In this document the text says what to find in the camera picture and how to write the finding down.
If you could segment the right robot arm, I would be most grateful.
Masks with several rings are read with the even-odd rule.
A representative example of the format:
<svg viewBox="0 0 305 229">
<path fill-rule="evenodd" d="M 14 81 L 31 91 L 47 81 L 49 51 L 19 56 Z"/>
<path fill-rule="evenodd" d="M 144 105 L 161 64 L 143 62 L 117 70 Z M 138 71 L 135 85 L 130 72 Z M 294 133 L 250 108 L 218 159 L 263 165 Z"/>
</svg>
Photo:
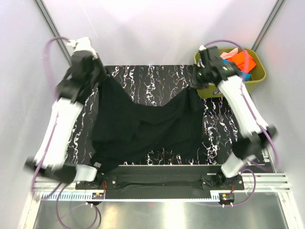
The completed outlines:
<svg viewBox="0 0 305 229">
<path fill-rule="evenodd" d="M 276 149 L 273 138 L 277 129 L 269 125 L 259 114 L 242 79 L 242 73 L 234 63 L 223 61 L 203 65 L 198 61 L 193 66 L 192 85 L 202 89 L 209 82 L 215 83 L 237 120 L 241 138 L 232 144 L 232 152 L 221 166 L 216 177 L 218 187 L 229 188 L 233 177 L 237 176 L 242 168 L 254 160 L 255 154 L 271 146 Z"/>
</svg>

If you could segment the black t-shirt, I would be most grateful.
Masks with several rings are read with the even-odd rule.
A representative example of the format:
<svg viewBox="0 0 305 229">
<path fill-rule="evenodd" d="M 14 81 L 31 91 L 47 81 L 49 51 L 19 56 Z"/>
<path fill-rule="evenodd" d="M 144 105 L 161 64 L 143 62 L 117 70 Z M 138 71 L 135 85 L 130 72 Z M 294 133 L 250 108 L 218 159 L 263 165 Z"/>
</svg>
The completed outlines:
<svg viewBox="0 0 305 229">
<path fill-rule="evenodd" d="M 91 135 L 90 164 L 108 173 L 153 150 L 182 156 L 197 151 L 203 137 L 203 111 L 197 91 L 184 88 L 163 106 L 136 104 L 114 79 L 98 86 L 98 113 Z"/>
</svg>

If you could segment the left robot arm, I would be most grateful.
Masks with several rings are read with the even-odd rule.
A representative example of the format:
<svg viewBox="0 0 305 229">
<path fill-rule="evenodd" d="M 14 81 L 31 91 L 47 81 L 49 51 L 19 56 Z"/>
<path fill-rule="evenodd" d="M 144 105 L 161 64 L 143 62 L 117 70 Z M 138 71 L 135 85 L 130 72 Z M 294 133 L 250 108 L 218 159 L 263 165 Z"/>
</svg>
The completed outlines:
<svg viewBox="0 0 305 229">
<path fill-rule="evenodd" d="M 57 98 L 52 106 L 51 118 L 34 158 L 27 158 L 24 166 L 41 176 L 61 183 L 86 181 L 93 189 L 99 188 L 103 177 L 88 165 L 65 162 L 67 145 L 72 129 L 93 87 L 107 77 L 107 71 L 98 54 L 81 50 L 71 56 L 72 66 L 56 86 Z"/>
</svg>

